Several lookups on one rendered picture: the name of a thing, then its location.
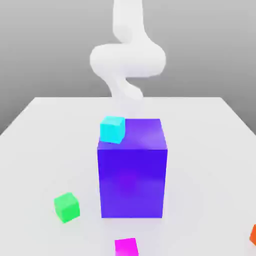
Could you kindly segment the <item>small cyan cube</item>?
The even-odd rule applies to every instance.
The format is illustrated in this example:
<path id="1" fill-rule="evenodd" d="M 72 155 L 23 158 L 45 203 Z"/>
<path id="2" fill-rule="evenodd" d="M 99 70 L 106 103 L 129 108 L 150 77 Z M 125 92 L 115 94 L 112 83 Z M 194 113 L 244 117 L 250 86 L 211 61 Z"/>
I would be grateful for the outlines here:
<path id="1" fill-rule="evenodd" d="M 125 137 L 126 120 L 119 116 L 106 116 L 100 123 L 100 141 L 120 144 Z"/>

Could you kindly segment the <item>small green cube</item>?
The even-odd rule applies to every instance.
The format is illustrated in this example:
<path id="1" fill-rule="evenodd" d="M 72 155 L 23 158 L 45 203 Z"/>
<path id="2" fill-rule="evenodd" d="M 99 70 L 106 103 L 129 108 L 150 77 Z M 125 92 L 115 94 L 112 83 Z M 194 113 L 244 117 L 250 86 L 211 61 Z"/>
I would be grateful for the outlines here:
<path id="1" fill-rule="evenodd" d="M 71 192 L 56 197 L 53 202 L 56 215 L 62 223 L 67 223 L 80 216 L 79 201 Z"/>

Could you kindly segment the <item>small magenta cube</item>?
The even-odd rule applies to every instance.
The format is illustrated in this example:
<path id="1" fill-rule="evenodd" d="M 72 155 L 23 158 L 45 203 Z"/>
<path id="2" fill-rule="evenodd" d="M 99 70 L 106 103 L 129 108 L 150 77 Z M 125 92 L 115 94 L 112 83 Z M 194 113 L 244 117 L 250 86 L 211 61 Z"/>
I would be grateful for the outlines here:
<path id="1" fill-rule="evenodd" d="M 114 241 L 115 256 L 139 256 L 135 238 L 117 239 Z"/>

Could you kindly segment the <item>small orange cube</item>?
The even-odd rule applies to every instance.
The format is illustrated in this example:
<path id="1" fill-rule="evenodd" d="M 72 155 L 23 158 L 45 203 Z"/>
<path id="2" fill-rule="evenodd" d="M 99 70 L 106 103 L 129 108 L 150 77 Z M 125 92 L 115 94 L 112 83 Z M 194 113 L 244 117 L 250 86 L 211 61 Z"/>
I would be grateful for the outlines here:
<path id="1" fill-rule="evenodd" d="M 253 225 L 249 240 L 256 246 L 256 224 Z"/>

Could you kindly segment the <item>large purple box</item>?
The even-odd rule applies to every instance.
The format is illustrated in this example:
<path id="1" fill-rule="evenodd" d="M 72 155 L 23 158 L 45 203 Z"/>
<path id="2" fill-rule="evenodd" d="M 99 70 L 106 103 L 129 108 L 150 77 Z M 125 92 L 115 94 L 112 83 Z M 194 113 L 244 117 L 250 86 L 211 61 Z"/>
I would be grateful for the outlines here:
<path id="1" fill-rule="evenodd" d="M 163 216 L 168 147 L 158 118 L 127 119 L 121 143 L 100 141 L 102 218 Z"/>

